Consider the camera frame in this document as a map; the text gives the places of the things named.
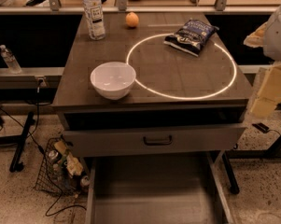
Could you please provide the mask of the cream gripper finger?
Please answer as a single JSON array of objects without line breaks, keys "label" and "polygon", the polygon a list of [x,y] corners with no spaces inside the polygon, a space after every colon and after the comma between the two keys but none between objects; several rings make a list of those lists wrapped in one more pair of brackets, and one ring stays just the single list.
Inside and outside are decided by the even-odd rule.
[{"label": "cream gripper finger", "polygon": [[244,44],[251,48],[262,48],[266,25],[267,23],[265,22],[260,27],[258,27],[253,33],[248,35],[244,40]]},{"label": "cream gripper finger", "polygon": [[281,103],[281,63],[274,63],[265,71],[250,113],[257,118],[267,118],[279,103]]}]

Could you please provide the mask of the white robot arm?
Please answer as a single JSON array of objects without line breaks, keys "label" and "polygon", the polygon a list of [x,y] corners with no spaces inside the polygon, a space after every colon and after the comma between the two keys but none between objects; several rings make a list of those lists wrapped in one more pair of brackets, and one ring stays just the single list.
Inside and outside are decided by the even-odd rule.
[{"label": "white robot arm", "polygon": [[264,79],[250,106],[258,118],[270,116],[281,103],[281,5],[263,25],[244,40],[251,48],[263,48],[263,54],[274,63],[265,71]]}]

